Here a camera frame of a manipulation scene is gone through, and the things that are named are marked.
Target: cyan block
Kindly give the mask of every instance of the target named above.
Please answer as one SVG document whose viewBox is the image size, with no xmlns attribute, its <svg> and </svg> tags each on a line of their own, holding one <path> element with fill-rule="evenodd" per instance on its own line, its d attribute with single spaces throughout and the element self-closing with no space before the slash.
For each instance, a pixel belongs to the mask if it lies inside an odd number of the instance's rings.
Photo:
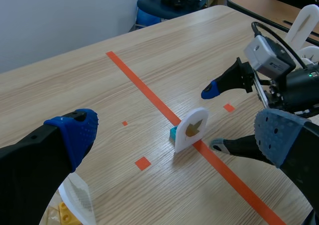
<svg viewBox="0 0 319 225">
<path fill-rule="evenodd" d="M 177 130 L 177 126 L 173 127 L 169 131 L 169 136 L 170 136 L 170 138 L 172 138 L 172 140 L 174 140 L 174 142 L 175 142 L 175 139 L 176 139 L 176 130 Z"/>
</svg>

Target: brown arrow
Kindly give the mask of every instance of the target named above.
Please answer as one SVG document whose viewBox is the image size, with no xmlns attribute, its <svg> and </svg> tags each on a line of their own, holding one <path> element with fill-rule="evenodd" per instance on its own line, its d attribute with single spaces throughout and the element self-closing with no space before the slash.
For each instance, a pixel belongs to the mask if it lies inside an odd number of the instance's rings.
<svg viewBox="0 0 319 225">
<path fill-rule="evenodd" d="M 200 127 L 201 125 L 201 122 L 203 120 L 201 119 L 199 122 L 195 123 L 195 124 L 189 124 L 187 129 L 186 129 L 186 132 L 185 134 L 188 136 L 188 137 L 192 137 L 194 135 L 197 135 L 199 133 L 199 130 L 198 128 Z"/>
</svg>

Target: orange tape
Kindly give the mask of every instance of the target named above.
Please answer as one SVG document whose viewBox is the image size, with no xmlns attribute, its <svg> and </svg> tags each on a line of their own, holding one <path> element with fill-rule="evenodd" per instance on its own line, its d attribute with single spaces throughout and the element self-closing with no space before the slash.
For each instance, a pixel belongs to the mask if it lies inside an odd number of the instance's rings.
<svg viewBox="0 0 319 225">
<path fill-rule="evenodd" d="M 228 112 L 233 112 L 235 110 L 235 108 L 231 105 L 231 104 L 226 104 L 224 105 L 225 110 L 227 110 Z"/>
<path fill-rule="evenodd" d="M 151 163 L 145 157 L 140 158 L 138 161 L 135 162 L 135 164 L 141 171 L 145 170 L 151 165 Z"/>
<path fill-rule="evenodd" d="M 106 55 L 174 126 L 180 123 L 180 119 L 168 106 L 114 52 L 108 52 Z M 276 225 L 285 224 L 203 141 L 200 140 L 193 146 L 267 223 Z"/>
</svg>

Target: chair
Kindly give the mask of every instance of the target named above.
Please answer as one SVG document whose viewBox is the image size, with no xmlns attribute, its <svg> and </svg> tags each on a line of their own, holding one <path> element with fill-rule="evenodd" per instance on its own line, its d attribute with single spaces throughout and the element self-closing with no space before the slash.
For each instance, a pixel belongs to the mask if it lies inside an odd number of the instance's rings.
<svg viewBox="0 0 319 225">
<path fill-rule="evenodd" d="M 160 17 L 163 19 L 172 19 L 198 11 L 204 7 L 206 0 L 200 0 L 198 6 L 193 9 L 175 9 L 164 5 L 161 0 L 138 0 L 138 8 L 150 15 Z"/>
</svg>

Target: wood grain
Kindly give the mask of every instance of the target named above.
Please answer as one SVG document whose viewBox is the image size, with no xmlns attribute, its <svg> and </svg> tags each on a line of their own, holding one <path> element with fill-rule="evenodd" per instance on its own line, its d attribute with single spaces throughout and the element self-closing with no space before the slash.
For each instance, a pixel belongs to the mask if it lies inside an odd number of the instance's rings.
<svg viewBox="0 0 319 225">
<path fill-rule="evenodd" d="M 90 186 L 98 225 L 265 224 L 193 147 L 174 154 L 170 122 L 105 55 L 114 51 L 180 118 L 209 109 L 204 142 L 238 138 L 253 133 L 262 108 L 256 94 L 232 90 L 204 101 L 200 93 L 236 57 L 246 60 L 252 21 L 214 6 L 0 74 L 0 145 L 45 119 L 91 108 L 98 135 L 77 173 Z M 227 103 L 236 110 L 227 112 Z M 143 156 L 151 166 L 140 171 Z M 308 202 L 281 171 L 218 156 L 287 224 L 308 215 Z"/>
<path fill-rule="evenodd" d="M 293 23 L 300 12 L 300 8 L 280 2 L 278 0 L 230 0 L 234 4 L 243 7 L 244 9 L 258 14 L 272 22 L 275 22 L 286 28 L 291 26 L 284 23 L 284 20 Z M 319 25 L 314 29 L 314 32 L 319 33 Z M 315 35 L 310 35 L 314 40 L 319 40 Z"/>
</svg>

